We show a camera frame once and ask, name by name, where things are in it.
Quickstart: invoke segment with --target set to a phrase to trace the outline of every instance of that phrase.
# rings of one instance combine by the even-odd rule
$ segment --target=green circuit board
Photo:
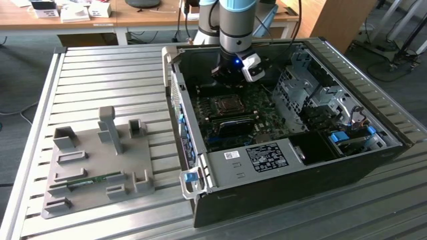
[[[231,94],[192,98],[208,152],[269,142],[289,135],[269,96],[260,84],[247,84]],[[248,128],[239,129],[236,122],[245,122]],[[225,136],[221,135],[224,126],[231,130]]]

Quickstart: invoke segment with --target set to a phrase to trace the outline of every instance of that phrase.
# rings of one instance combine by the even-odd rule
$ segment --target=blue latch
[[[367,127],[367,131],[371,135],[373,135],[373,133],[376,133],[376,129],[372,126]]]
[[[185,183],[191,183],[199,180],[199,175],[196,172],[187,172],[184,174],[184,181]]]
[[[181,113],[181,114],[179,115],[177,122],[179,122],[180,124],[183,124],[183,123],[185,122],[184,113]]]
[[[332,135],[331,135],[331,138],[332,138],[333,143],[349,139],[349,137],[347,136],[344,131],[333,132]]]

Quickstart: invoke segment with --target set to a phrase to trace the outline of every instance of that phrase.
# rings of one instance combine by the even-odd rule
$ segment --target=metal workbench
[[[327,59],[348,65],[333,48],[311,40]],[[249,216],[192,228],[181,196],[180,163],[163,83],[167,44],[76,47],[56,51],[17,171],[0,239],[427,239],[427,138],[415,119],[352,66],[340,71],[419,144],[356,184]],[[58,126],[97,128],[97,107],[114,106],[116,124],[141,118],[149,134],[155,193],[42,219],[42,196]]]

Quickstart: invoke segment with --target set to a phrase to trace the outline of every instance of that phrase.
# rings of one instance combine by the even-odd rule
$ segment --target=cable
[[[368,26],[368,17],[365,17],[365,19],[364,19],[364,33],[365,33],[365,36],[367,36],[368,44],[371,45],[371,38],[369,38],[367,26]]]
[[[405,75],[409,74],[409,72],[405,72],[404,74],[401,74],[400,76],[397,76],[397,77],[395,77],[395,78],[392,78],[392,79],[389,79],[389,80],[384,80],[384,79],[376,77],[376,76],[371,73],[369,69],[371,69],[373,66],[377,66],[377,65],[380,65],[380,64],[383,64],[383,63],[387,63],[387,62],[388,62],[387,60],[379,61],[379,62],[371,64],[369,66],[367,66],[367,68],[365,68],[367,74],[369,74],[369,76],[371,76],[372,78],[375,78],[377,81],[380,81],[380,82],[383,82],[383,83],[391,83],[391,82],[396,81],[397,79],[403,78]]]
[[[181,34],[180,34],[180,20],[181,20],[181,7],[183,7],[183,1],[180,1],[180,4],[179,4],[179,11],[177,11],[177,25],[176,25],[176,32],[175,32],[175,39],[177,41],[177,36],[179,38],[181,38]]]
[[[24,116],[24,112],[33,106],[36,106],[38,104],[38,101],[36,101],[33,104],[28,105],[26,107],[24,107],[20,111],[14,111],[14,112],[0,112],[0,116],[10,116],[10,115],[16,115],[18,114],[24,120],[29,123],[29,125],[33,125],[32,121]]]
[[[187,20],[188,20],[188,14],[185,14],[185,32],[187,32],[188,38],[191,39],[192,37],[189,36],[189,32],[188,32]]]
[[[137,36],[142,35],[144,33],[145,33],[145,31],[142,31],[141,34],[136,34],[134,32],[132,32],[132,34],[134,34]]]
[[[265,90],[268,93],[272,94],[272,91],[269,91],[269,90],[267,89],[267,87],[264,86],[264,84],[261,84],[260,86],[264,88],[264,90]]]
[[[132,36],[133,38],[136,38],[137,40],[140,40],[140,41],[142,42],[142,44],[151,44],[152,41],[155,40],[156,36],[157,36],[157,33],[159,33],[159,31],[155,32],[155,35],[153,35],[153,37],[152,37],[152,39],[151,39],[149,41],[141,40],[138,37],[136,37],[136,36],[133,35],[132,32],[130,32],[130,36]]]
[[[29,123],[29,125],[33,125],[33,122],[24,116],[24,113],[20,112],[18,115],[21,116],[21,118]]]
[[[13,187],[13,183],[0,183],[0,188]]]
[[[297,28],[296,28],[296,31],[295,31],[295,35],[291,39],[291,42],[287,46],[287,48],[284,49],[283,52],[280,52],[280,54],[271,60],[271,62],[273,62],[280,56],[283,56],[287,51],[291,49],[291,46],[293,44],[293,41],[295,41],[295,38],[296,38],[296,35],[299,34],[299,31],[300,31],[300,26],[301,26],[301,20],[303,20],[303,4],[301,4],[301,0],[297,0],[297,9],[299,9],[299,16],[297,16]]]
[[[14,114],[20,114],[21,112],[24,112],[25,110],[28,110],[32,106],[36,106],[38,104],[38,101],[36,101],[33,104],[28,105],[26,107],[24,107],[21,110],[14,111],[14,112],[0,112],[1,116],[9,116],[9,115],[14,115]]]
[[[316,92],[319,91],[319,89],[321,88],[321,84],[317,84],[317,86],[315,87],[312,93],[309,94],[308,98],[304,100],[304,102],[301,103],[301,106],[305,107],[307,103],[309,102],[309,100],[313,98]]]
[[[412,8],[412,6],[413,6],[413,4],[416,3],[416,1],[417,1],[417,0],[415,0],[415,1],[412,2],[411,6],[408,7],[408,10]],[[387,32],[385,40],[388,40],[388,34],[392,32],[392,30],[393,30],[395,27],[396,27],[397,22],[400,22],[404,17],[405,17],[405,15],[403,15],[403,16],[399,18],[399,20],[393,22],[393,25],[392,25],[389,31]]]
[[[159,33],[159,31],[155,32],[155,35],[153,35],[152,39],[149,40],[149,42],[146,42],[148,44],[151,44],[152,41],[155,40],[155,38],[156,38],[156,36],[157,36],[157,33]]]
[[[273,36],[272,36],[272,33],[269,32],[268,28],[265,27],[264,23],[261,22],[260,18],[255,15],[255,18],[256,20],[259,21],[260,25],[263,26],[263,28],[265,29],[268,35],[269,35],[269,39],[271,39],[271,44],[275,43],[275,40],[273,40]]]
[[[2,43],[0,43],[0,46],[2,46],[6,43],[6,40],[8,40],[8,37],[5,36]]]
[[[215,26],[212,26],[212,22],[211,22],[211,17],[212,17],[212,12],[213,12],[213,9],[215,9],[215,6],[216,6],[216,4],[219,4],[219,1],[220,0],[216,0],[215,2],[213,2],[213,5],[212,5],[212,7],[211,7],[211,10],[208,11],[208,26],[209,26],[209,28],[212,29],[212,30],[215,30]]]

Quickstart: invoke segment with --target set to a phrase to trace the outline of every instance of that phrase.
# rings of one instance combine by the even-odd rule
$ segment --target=white sticker
[[[93,23],[94,27],[106,27],[106,26],[113,26],[112,23]]]
[[[225,159],[235,159],[239,158],[239,151],[231,151],[224,153]]]

